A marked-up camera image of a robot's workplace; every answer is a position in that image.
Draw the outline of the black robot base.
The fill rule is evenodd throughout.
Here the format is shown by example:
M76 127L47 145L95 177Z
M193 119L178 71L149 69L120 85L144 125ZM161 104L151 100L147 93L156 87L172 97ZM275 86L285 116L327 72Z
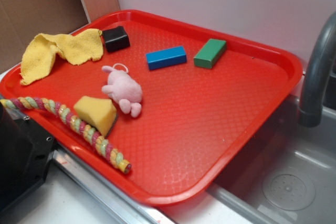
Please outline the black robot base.
M13 119L1 105L1 213L46 180L56 140L33 119Z

